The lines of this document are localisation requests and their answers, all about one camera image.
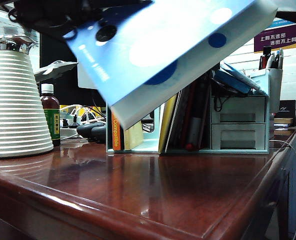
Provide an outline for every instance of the blue dot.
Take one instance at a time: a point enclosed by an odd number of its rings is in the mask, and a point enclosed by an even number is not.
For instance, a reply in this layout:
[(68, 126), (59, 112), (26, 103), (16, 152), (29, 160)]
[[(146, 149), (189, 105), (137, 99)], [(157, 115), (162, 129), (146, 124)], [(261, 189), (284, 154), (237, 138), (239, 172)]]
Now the blue dot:
[(166, 66), (163, 70), (158, 72), (155, 76), (150, 78), (144, 84), (146, 85), (162, 84), (174, 74), (174, 72), (176, 71), (176, 68), (177, 68), (177, 60), (173, 61), (171, 64)]
[(214, 33), (208, 38), (208, 43), (213, 48), (221, 48), (227, 42), (227, 38), (222, 33)]

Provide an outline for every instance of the brown bottle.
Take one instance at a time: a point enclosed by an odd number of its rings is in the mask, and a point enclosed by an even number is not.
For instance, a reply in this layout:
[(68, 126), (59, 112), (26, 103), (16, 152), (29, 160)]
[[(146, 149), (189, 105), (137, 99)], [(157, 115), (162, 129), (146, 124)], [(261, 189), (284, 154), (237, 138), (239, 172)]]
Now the brown bottle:
[(47, 120), (52, 144), (54, 147), (60, 145), (60, 114), (59, 101), (54, 97), (54, 85), (41, 84), (40, 97), (44, 115)]

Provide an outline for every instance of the green label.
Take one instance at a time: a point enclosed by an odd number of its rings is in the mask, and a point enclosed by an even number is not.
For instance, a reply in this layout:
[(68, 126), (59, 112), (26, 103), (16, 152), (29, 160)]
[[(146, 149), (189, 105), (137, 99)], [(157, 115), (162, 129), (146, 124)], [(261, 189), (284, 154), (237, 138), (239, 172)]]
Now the green label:
[(59, 109), (44, 109), (51, 140), (60, 139), (60, 115)]

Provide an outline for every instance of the yellow book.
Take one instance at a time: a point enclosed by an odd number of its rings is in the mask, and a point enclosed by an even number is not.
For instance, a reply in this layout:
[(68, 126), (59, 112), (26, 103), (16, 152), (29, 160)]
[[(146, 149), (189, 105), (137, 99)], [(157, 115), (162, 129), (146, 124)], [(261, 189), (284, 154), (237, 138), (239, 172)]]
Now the yellow book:
[(275, 124), (292, 124), (293, 118), (275, 118), (274, 123)]
[(141, 121), (123, 131), (123, 143), (125, 150), (131, 150), (137, 147), (143, 142), (143, 140), (144, 133)]
[(170, 123), (173, 117), (174, 107), (176, 103), (177, 94), (172, 96), (168, 101), (166, 101), (164, 105), (160, 136), (159, 136), (159, 144), (158, 144), (158, 153), (161, 154), (166, 143), (166, 138), (168, 136), (168, 131), (170, 127)]

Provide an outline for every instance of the orange book spine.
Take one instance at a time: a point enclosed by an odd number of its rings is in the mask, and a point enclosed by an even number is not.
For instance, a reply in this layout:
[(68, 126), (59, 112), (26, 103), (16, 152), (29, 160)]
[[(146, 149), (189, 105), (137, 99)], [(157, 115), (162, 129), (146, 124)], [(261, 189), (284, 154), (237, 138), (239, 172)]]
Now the orange book spine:
[(120, 123), (113, 112), (111, 112), (111, 127), (112, 127), (112, 149), (114, 151), (120, 151), (122, 149)]

